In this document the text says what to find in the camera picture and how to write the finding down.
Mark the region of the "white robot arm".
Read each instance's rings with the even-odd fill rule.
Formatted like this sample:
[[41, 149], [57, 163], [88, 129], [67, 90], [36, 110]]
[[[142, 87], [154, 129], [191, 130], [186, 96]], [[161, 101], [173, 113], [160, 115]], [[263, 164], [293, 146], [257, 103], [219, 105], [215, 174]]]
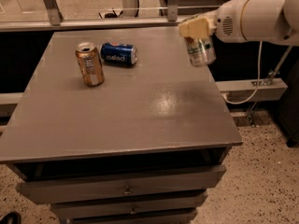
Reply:
[[299, 0], [230, 0], [218, 9], [183, 21], [179, 35], [224, 43], [251, 41], [299, 46]]

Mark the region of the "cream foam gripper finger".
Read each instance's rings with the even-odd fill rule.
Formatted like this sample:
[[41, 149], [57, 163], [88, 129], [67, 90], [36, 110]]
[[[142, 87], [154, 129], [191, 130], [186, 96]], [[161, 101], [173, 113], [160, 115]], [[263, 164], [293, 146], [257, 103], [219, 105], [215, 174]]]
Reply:
[[215, 13], [198, 14], [178, 25], [181, 37], [207, 39], [216, 31]]

